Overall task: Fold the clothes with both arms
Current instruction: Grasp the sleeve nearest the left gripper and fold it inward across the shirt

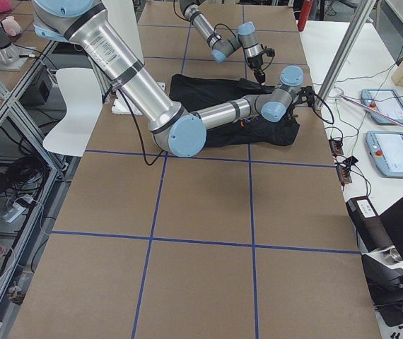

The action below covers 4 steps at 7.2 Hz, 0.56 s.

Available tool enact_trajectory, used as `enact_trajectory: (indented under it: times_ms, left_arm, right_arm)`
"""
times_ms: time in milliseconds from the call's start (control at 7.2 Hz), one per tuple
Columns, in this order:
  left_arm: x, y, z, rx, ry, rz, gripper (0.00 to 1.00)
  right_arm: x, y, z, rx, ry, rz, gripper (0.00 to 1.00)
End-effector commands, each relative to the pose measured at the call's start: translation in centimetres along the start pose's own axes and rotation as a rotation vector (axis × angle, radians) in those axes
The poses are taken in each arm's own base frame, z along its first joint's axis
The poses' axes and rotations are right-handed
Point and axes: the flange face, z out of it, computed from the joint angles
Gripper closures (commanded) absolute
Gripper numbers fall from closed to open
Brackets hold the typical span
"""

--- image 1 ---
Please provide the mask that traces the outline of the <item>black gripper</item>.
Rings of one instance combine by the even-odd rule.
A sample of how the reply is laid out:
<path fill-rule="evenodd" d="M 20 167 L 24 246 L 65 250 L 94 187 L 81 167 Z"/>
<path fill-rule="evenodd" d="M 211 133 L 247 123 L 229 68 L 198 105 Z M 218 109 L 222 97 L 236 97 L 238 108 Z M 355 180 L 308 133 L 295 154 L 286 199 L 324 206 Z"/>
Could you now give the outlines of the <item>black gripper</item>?
<path fill-rule="evenodd" d="M 259 84 L 265 84 L 266 82 L 266 74 L 262 70 L 263 66 L 263 58 L 261 54 L 255 56 L 248 56 L 246 58 L 246 62 L 248 67 L 253 71 L 256 81 Z"/>
<path fill-rule="evenodd" d="M 298 115 L 294 113 L 294 109 L 297 105 L 301 105 L 306 103 L 306 100 L 303 96 L 298 96 L 298 98 L 292 102 L 286 111 L 286 120 L 287 121 L 295 121 L 298 118 Z"/>

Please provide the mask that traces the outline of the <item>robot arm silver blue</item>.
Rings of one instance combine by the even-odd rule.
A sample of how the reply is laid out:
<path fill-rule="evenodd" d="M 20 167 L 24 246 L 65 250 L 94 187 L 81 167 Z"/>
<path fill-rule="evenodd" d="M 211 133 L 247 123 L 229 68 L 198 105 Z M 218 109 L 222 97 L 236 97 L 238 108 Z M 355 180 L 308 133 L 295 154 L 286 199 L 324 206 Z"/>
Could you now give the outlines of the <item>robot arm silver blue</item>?
<path fill-rule="evenodd" d="M 148 119 L 156 145 L 178 157 L 196 155 L 209 129 L 260 115 L 276 123 L 299 97 L 303 71 L 287 66 L 269 94 L 247 95 L 198 112 L 171 100 L 108 20 L 101 1 L 34 1 L 35 32 L 80 45 L 127 102 Z"/>
<path fill-rule="evenodd" d="M 201 35 L 209 48 L 215 62 L 222 63 L 230 55 L 241 49 L 246 65 L 254 73 L 255 79 L 260 85 L 266 81 L 265 69 L 263 67 L 263 56 L 275 57 L 273 48 L 265 47 L 258 39 L 255 25 L 252 21 L 243 23 L 233 32 L 226 24 L 210 24 L 206 16 L 200 11 L 203 1 L 178 1 L 181 16 L 177 13 L 173 1 L 175 15 L 190 23 L 191 26 Z"/>

